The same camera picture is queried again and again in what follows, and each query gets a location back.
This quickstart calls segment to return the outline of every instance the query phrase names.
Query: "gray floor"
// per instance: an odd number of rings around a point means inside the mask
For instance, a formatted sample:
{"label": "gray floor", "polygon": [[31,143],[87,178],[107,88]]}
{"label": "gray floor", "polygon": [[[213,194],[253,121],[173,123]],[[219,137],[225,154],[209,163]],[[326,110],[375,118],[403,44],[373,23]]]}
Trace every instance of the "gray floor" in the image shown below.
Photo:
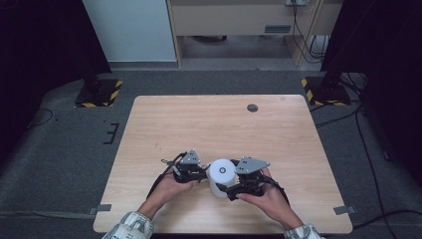
{"label": "gray floor", "polygon": [[[256,42],[267,41],[268,55],[258,55]],[[229,55],[224,50],[235,43]],[[301,79],[319,76],[317,64],[295,67],[283,39],[246,37],[226,43],[186,42],[181,68],[160,66],[114,69],[123,80],[112,107],[75,109],[73,103],[83,82],[77,81],[45,95],[33,120],[12,153],[8,170],[0,178],[0,211],[55,211],[87,214],[100,204],[113,159],[118,150],[132,102],[139,95],[305,95]],[[361,83],[359,76],[353,78]],[[349,92],[353,99],[357,96]],[[352,113],[358,103],[347,107],[324,107],[312,112],[315,123]],[[368,152],[373,162],[386,212],[399,209],[422,211],[422,189],[398,162],[386,161],[369,122],[358,115]],[[120,127],[113,144],[111,123]],[[354,206],[352,224],[359,225],[380,215],[374,179],[360,140],[354,117],[317,128],[345,205]],[[422,217],[415,214],[390,216],[397,238],[420,238]],[[1,217],[0,238],[101,238],[93,230],[93,219]],[[186,238],[183,235],[154,235],[155,238]],[[196,235],[188,238],[208,238]],[[268,236],[281,238],[281,235]],[[347,235],[330,238],[392,238],[378,220]]]}

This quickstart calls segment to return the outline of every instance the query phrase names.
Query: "metal bracket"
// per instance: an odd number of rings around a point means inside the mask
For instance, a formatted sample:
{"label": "metal bracket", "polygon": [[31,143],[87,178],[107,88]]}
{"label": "metal bracket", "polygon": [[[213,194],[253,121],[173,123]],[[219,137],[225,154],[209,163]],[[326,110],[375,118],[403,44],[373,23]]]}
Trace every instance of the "metal bracket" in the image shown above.
{"label": "metal bracket", "polygon": [[270,165],[271,164],[268,161],[243,156],[239,164],[236,166],[235,172],[237,174],[250,174]]}
{"label": "metal bracket", "polygon": [[181,164],[198,164],[201,160],[199,160],[198,155],[195,152],[195,149],[190,149],[188,153],[182,159],[180,159]]}
{"label": "metal bracket", "polygon": [[97,207],[92,207],[88,211],[88,214],[96,215],[99,211],[111,211],[111,204],[100,204]]}
{"label": "metal bracket", "polygon": [[354,206],[340,206],[340,207],[334,207],[333,209],[334,209],[335,215],[340,215],[344,213],[353,214],[357,212]]}

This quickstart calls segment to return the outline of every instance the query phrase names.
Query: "hand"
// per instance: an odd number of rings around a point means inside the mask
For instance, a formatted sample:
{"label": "hand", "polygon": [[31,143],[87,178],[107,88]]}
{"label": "hand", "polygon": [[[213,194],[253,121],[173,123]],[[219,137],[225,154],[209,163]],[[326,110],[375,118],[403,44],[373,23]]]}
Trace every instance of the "hand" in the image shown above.
{"label": "hand", "polygon": [[174,180],[173,170],[170,169],[155,187],[151,195],[142,203],[137,212],[152,220],[155,213],[164,206],[165,203],[171,201],[171,199],[178,194],[191,189],[196,184],[196,181],[178,183]]}
{"label": "hand", "polygon": [[[263,168],[264,175],[271,177],[270,170]],[[303,226],[301,218],[290,207],[282,193],[276,187],[266,184],[263,196],[254,196],[248,193],[240,193],[237,197],[249,202],[264,211],[271,219],[282,223],[286,230]]]}

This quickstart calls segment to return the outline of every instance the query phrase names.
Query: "yellow and black hazard tape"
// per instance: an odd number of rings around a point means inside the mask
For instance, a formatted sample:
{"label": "yellow and black hazard tape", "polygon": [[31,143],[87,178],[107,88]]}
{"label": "yellow and black hazard tape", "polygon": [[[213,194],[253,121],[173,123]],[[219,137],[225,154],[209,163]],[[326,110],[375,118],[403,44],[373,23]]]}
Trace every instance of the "yellow and black hazard tape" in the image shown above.
{"label": "yellow and black hazard tape", "polygon": [[118,95],[118,92],[120,91],[121,84],[123,84],[123,81],[117,81],[114,86],[114,90],[112,94],[109,97],[109,100],[107,102],[102,103],[91,103],[91,102],[85,102],[81,104],[75,105],[77,108],[96,108],[96,107],[110,107],[115,101],[115,98]]}
{"label": "yellow and black hazard tape", "polygon": [[308,83],[307,79],[302,79],[302,86],[307,93],[308,101],[310,102],[311,106],[347,106],[349,101],[317,101],[314,97],[314,94],[310,88],[310,84]]}

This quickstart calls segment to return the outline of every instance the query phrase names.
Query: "wrist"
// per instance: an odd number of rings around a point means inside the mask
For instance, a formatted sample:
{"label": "wrist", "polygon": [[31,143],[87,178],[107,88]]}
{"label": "wrist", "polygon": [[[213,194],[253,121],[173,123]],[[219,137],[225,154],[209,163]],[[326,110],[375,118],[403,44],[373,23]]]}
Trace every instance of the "wrist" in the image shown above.
{"label": "wrist", "polygon": [[279,222],[288,231],[304,225],[304,222],[302,222],[301,218],[295,213],[295,211],[293,211],[292,208],[284,211]]}
{"label": "wrist", "polygon": [[137,212],[146,216],[149,220],[154,218],[156,212],[162,207],[161,203],[157,203],[157,200],[153,198],[146,199],[137,209]]}

